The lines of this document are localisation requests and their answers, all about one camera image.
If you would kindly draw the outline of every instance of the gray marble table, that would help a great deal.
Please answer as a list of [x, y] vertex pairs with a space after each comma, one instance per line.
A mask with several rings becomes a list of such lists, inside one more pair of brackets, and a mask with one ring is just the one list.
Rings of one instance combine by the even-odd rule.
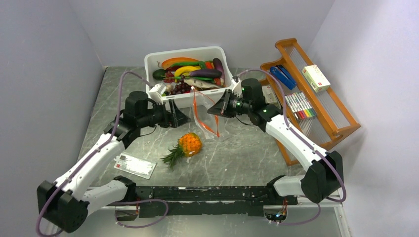
[[[132, 70], [145, 77], [145, 69], [108, 67], [91, 113], [89, 126], [79, 155], [81, 158], [99, 139], [103, 129], [115, 117], [118, 99], [118, 83], [123, 71]], [[244, 69], [232, 69], [235, 75]], [[259, 77], [254, 74], [248, 77]], [[123, 85], [123, 100], [132, 91], [145, 91], [145, 83], [135, 76], [127, 76]], [[296, 175], [302, 172], [300, 165], [287, 167], [274, 139], [263, 133], [256, 126], [244, 126], [235, 118], [226, 119], [226, 139], [204, 139], [202, 132], [193, 121], [191, 108], [182, 111], [192, 121], [179, 128], [160, 128], [150, 135], [137, 138], [126, 150], [135, 157], [157, 162], [149, 180], [117, 170], [115, 162], [109, 163], [106, 169], [92, 183], [102, 186], [115, 176], [123, 175], [139, 186], [244, 186], [265, 185], [278, 175]], [[250, 123], [242, 116], [244, 122]], [[142, 134], [153, 131], [145, 128]], [[203, 142], [201, 152], [177, 164], [173, 170], [168, 169], [160, 158], [168, 154], [168, 148], [187, 132], [195, 132]]]

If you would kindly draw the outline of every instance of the small cardboard box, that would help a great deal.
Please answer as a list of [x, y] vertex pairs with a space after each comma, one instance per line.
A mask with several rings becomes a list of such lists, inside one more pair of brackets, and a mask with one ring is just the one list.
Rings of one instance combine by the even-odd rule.
[[317, 67], [317, 65], [304, 67], [302, 74], [307, 79], [313, 90], [316, 92], [327, 90], [327, 88], [330, 86], [329, 81], [325, 75], [323, 75], [322, 71]]

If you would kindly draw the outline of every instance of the wooden rack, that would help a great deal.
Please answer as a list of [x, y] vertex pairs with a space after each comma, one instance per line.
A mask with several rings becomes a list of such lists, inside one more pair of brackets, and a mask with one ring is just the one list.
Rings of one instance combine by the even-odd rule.
[[[313, 65], [313, 62], [298, 44], [296, 39], [280, 40], [275, 43], [275, 47], [279, 50], [282, 57], [277, 61], [264, 63], [260, 68], [269, 72], [271, 67], [282, 65], [288, 70], [297, 82], [297, 86], [293, 90], [289, 90], [282, 84], [284, 93], [291, 94], [297, 91], [304, 92], [316, 111], [317, 116], [297, 121], [289, 107], [287, 107], [287, 117], [291, 120], [293, 125], [310, 140], [324, 149], [330, 150], [358, 129], [360, 124], [355, 121], [350, 112], [339, 100], [332, 87], [317, 93], [311, 88], [301, 71], [305, 66]], [[282, 101], [282, 94], [270, 77], [266, 77], [261, 83], [262, 85], [271, 85], [278, 100], [281, 104], [284, 103], [284, 101]], [[276, 143], [287, 165], [298, 163], [298, 160], [296, 160], [278, 140]]]

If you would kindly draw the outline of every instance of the orange pineapple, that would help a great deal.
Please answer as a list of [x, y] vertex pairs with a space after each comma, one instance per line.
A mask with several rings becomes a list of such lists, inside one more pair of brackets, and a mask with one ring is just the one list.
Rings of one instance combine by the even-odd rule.
[[168, 163], [170, 168], [183, 157], [191, 157], [195, 154], [198, 154], [201, 150], [202, 143], [199, 140], [199, 137], [190, 132], [182, 136], [178, 141], [177, 145], [174, 146], [174, 149], [169, 150], [171, 153], [164, 158], [162, 158], [164, 163]]

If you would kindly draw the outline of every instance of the fish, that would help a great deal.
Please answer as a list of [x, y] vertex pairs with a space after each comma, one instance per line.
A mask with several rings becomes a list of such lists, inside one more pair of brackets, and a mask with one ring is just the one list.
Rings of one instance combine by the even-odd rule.
[[195, 87], [199, 87], [199, 88], [202, 88], [202, 89], [221, 88], [218, 85], [215, 85], [215, 84], [212, 84], [212, 83], [209, 83], [209, 82], [205, 82], [203, 80], [197, 80], [197, 79], [194, 79], [194, 78], [184, 79], [183, 81], [190, 86], [195, 86]]

